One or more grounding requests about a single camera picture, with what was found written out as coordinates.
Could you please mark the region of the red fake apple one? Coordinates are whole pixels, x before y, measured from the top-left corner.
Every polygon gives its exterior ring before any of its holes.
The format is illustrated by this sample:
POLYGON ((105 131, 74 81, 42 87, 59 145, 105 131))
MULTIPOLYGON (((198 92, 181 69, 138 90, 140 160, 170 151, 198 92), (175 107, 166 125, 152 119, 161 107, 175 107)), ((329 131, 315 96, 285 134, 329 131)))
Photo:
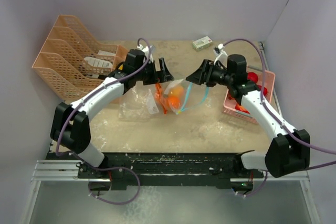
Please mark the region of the red fake apple one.
POLYGON ((258 80, 259 80, 258 75, 256 73, 254 73, 254 72, 249 72, 247 74, 247 79, 250 80, 250 81, 252 81, 252 82, 254 82, 254 83, 257 83, 258 80))

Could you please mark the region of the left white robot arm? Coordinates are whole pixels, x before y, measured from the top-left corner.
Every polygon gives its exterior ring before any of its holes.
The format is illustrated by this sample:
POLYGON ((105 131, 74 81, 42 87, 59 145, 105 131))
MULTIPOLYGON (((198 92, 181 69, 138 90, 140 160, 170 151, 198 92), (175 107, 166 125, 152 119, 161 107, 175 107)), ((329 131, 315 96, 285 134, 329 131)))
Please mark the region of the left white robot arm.
POLYGON ((173 81, 163 58, 160 69, 148 55, 149 49, 131 49, 122 69, 112 71, 104 81, 83 98, 71 103, 57 105, 50 137, 58 146, 64 146, 90 164, 90 173, 96 178, 108 172, 107 158, 91 143, 90 122, 109 103, 122 97, 138 81, 144 85, 173 81))

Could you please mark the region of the pink perforated plastic basket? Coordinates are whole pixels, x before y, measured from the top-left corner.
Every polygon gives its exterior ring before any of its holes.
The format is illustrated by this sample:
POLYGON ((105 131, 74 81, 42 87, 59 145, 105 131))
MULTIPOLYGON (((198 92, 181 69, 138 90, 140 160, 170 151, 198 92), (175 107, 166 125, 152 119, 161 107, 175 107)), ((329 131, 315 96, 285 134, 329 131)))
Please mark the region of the pink perforated plastic basket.
POLYGON ((247 72, 254 72, 258 75, 258 82, 254 83, 250 80, 239 84, 237 86, 239 97, 232 97, 229 99, 230 92, 226 93, 226 97, 223 103, 224 113, 231 116, 241 118, 245 121, 258 124, 261 123, 267 130, 273 130, 275 128, 275 120, 269 114, 269 111, 274 111, 271 107, 271 97, 275 83, 275 73, 257 69, 255 67, 247 66, 247 72), (263 95, 263 88, 268 89, 268 94, 263 95), (238 103, 249 111, 249 114, 237 111, 235 105, 238 103))

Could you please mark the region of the zip bag of red apples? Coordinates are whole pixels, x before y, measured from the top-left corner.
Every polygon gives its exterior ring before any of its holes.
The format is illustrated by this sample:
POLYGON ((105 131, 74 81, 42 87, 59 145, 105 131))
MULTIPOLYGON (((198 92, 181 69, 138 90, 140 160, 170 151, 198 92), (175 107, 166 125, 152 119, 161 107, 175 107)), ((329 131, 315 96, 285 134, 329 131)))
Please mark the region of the zip bag of red apples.
POLYGON ((164 115, 162 107, 155 100, 155 85, 144 86, 137 82, 122 96, 118 117, 121 121, 145 122, 164 115))

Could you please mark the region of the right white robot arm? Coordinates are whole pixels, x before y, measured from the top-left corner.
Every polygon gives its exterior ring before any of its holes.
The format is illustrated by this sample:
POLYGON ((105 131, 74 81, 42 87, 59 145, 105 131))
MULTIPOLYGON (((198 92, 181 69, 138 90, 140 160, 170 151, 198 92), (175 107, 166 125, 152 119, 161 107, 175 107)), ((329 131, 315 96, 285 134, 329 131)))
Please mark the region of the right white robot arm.
POLYGON ((212 60, 203 60, 201 66, 186 77, 193 84, 213 87, 226 86, 231 96, 242 105, 264 129, 270 145, 267 152, 242 153, 234 164, 234 173, 246 177, 252 169, 266 170, 273 177, 281 177, 309 167, 310 135, 306 130, 297 130, 282 119, 267 100, 258 85, 247 78, 247 63, 242 55, 233 54, 227 66, 221 68, 212 60))

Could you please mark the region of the red fake apple two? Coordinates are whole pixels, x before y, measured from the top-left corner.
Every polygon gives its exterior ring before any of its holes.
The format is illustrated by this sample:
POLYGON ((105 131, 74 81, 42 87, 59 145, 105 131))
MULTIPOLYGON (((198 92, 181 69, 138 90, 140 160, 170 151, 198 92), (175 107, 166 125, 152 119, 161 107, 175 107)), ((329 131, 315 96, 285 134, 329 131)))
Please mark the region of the red fake apple two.
POLYGON ((268 94, 268 89, 266 87, 263 88, 263 95, 266 96, 268 94))

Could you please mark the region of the zip bag of mixed fruit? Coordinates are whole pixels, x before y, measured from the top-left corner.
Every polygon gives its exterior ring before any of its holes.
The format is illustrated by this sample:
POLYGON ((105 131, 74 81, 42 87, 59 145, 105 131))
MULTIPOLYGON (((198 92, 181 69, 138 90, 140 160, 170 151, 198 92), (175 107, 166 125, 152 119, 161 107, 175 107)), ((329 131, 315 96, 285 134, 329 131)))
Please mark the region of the zip bag of mixed fruit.
POLYGON ((196 108, 206 101, 209 87, 205 87, 202 98, 194 93, 194 87, 196 84, 185 79, 172 81, 165 88, 156 84, 155 101, 161 106, 164 114, 172 112, 178 115, 186 110, 196 108))

